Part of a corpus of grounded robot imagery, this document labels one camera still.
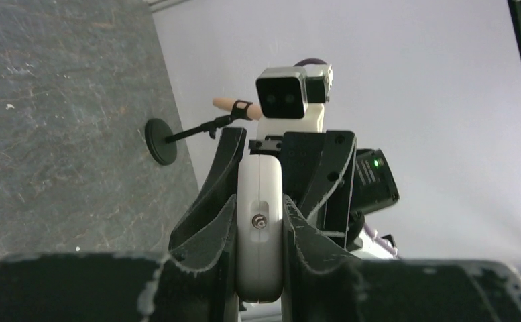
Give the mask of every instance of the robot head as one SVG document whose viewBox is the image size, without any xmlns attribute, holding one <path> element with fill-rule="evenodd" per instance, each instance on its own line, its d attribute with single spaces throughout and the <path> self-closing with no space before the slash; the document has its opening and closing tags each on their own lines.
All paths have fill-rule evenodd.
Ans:
<svg viewBox="0 0 521 322">
<path fill-rule="evenodd" d="M 256 80 L 262 114 L 269 119 L 302 119 L 308 106 L 303 67 L 267 68 Z"/>
<path fill-rule="evenodd" d="M 333 71 L 322 60 L 293 67 L 267 68 L 256 80 L 262 114 L 269 119 L 302 119 L 308 104 L 326 103 Z M 302 64 L 316 64 L 308 73 Z"/>
</svg>

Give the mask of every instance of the gray floor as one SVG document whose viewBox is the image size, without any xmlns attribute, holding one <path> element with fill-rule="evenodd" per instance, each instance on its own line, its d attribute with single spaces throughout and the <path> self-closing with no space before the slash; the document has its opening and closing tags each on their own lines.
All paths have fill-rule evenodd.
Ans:
<svg viewBox="0 0 521 322">
<path fill-rule="evenodd" d="M 143 1 L 0 1 L 0 257 L 164 250 L 197 184 L 184 143 L 151 159 L 151 117 L 181 130 Z"/>
</svg>

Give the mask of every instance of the white backdrop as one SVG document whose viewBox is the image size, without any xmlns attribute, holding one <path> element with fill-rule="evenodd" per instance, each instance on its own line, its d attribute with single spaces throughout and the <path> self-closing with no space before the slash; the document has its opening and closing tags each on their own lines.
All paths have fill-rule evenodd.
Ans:
<svg viewBox="0 0 521 322">
<path fill-rule="evenodd" d="M 221 114 L 215 96 L 257 101 L 264 68 L 322 58 L 325 127 L 381 148 L 401 194 L 369 223 L 407 258 L 521 269 L 521 63 L 505 0 L 191 0 L 155 19 L 184 128 Z M 202 184 L 216 142 L 188 146 Z"/>
</svg>

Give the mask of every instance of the robot eye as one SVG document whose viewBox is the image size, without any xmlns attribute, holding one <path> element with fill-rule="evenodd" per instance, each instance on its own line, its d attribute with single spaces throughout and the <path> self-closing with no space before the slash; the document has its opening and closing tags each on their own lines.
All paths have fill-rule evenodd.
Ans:
<svg viewBox="0 0 521 322">
<path fill-rule="evenodd" d="M 270 94 L 266 97 L 266 103 L 268 104 L 274 104 L 276 103 L 276 96 Z"/>
<path fill-rule="evenodd" d="M 286 103 L 292 104 L 296 100 L 296 97 L 293 94 L 287 94 L 285 100 Z"/>
</svg>

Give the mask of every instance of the black robot face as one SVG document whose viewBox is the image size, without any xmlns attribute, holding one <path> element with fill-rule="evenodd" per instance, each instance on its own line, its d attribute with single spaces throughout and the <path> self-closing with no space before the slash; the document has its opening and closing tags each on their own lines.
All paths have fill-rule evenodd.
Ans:
<svg viewBox="0 0 521 322">
<path fill-rule="evenodd" d="M 256 90 L 262 114 L 272 119 L 302 119 L 305 116 L 303 78 L 259 78 Z"/>
</svg>

